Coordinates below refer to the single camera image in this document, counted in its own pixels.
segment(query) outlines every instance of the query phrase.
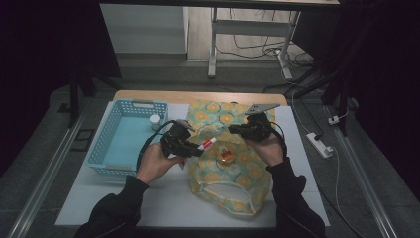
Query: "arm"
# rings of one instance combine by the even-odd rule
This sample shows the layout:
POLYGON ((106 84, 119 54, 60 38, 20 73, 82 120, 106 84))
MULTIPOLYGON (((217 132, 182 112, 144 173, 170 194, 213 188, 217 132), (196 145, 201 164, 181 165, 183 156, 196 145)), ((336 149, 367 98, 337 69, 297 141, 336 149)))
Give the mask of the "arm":
POLYGON ((277 237, 325 237, 325 224, 302 197, 306 185, 306 177, 297 177, 290 164, 289 158, 283 157, 278 138, 271 134, 262 142, 247 141, 260 158, 268 164, 266 168, 272 174, 276 211, 277 237), (305 231, 292 219, 315 233, 316 236, 305 231))
POLYGON ((149 182, 159 179, 182 160, 181 157, 166 158, 160 143, 150 145, 136 176, 127 177, 118 195, 103 197, 93 208, 89 221, 77 230, 74 237, 133 237, 141 217, 143 193, 149 188, 149 182))

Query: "blue basket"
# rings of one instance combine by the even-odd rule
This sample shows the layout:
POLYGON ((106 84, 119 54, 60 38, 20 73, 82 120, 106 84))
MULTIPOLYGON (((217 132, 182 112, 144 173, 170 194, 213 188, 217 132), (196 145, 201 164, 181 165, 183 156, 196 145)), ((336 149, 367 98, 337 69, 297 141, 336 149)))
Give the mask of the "blue basket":
MULTIPOLYGON (((152 135, 150 116, 167 121, 168 104, 162 101, 116 100, 110 102, 86 155, 87 164, 99 174, 135 175, 140 148, 152 135)), ((153 142, 158 142, 156 135, 153 142)))

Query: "black sleeve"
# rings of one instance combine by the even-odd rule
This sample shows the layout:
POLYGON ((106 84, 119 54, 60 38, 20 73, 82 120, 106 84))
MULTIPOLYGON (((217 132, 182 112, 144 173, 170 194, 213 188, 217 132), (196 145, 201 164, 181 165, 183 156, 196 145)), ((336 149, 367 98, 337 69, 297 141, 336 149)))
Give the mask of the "black sleeve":
POLYGON ((142 181, 127 177, 120 194, 103 197, 74 237, 133 237, 140 220, 143 193, 149 186, 142 181))
POLYGON ((297 177, 290 164, 290 159, 276 166, 266 168, 272 174, 276 211, 276 237, 326 237, 325 224, 302 197, 306 177, 297 177))

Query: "small white cup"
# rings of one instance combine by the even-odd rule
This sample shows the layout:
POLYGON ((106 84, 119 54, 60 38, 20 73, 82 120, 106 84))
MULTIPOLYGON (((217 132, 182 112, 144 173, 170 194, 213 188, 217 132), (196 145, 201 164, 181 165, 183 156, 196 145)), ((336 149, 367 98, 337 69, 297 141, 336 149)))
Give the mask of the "small white cup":
POLYGON ((151 121, 152 130, 157 130, 160 127, 160 116, 157 114, 152 115, 149 120, 151 121))

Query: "power strip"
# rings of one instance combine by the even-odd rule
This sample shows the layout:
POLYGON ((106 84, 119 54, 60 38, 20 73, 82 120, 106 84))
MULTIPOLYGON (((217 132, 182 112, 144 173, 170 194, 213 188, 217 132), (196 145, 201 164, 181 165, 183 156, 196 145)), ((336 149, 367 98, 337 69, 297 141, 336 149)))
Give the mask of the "power strip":
POLYGON ((327 159, 333 156, 333 148, 326 147, 321 140, 315 140, 315 133, 309 133, 306 135, 306 138, 311 142, 311 144, 315 147, 318 153, 322 156, 322 158, 327 159))

